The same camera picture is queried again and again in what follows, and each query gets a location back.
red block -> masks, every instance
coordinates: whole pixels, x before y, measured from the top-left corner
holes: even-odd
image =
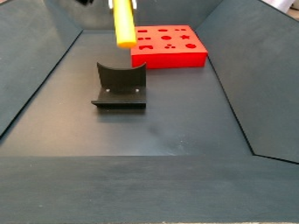
[[[132,67],[204,67],[208,51],[188,25],[137,26]]]

black curved bracket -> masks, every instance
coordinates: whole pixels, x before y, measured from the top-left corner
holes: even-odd
[[[114,69],[97,63],[100,91],[90,103],[100,108],[145,108],[145,64]]]

yellow rod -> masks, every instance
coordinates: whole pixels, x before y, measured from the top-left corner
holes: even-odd
[[[116,45],[131,48],[136,45],[136,28],[131,0],[113,0]]]

hole in red block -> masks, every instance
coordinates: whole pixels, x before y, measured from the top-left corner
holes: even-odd
[[[180,36],[180,38],[181,38],[181,39],[189,39],[189,38],[191,38],[191,36],[181,35],[181,36]]]
[[[188,45],[185,45],[188,48],[195,48],[196,47],[196,45],[193,45],[193,44],[188,44]]]
[[[167,45],[164,48],[171,49],[171,48],[175,48],[175,46],[173,45]]]
[[[151,50],[153,50],[155,48],[153,48],[152,45],[140,45],[140,46],[139,46],[139,50],[144,50],[144,49],[151,49]]]
[[[161,39],[169,40],[169,39],[172,39],[172,37],[169,37],[169,36],[161,36]]]

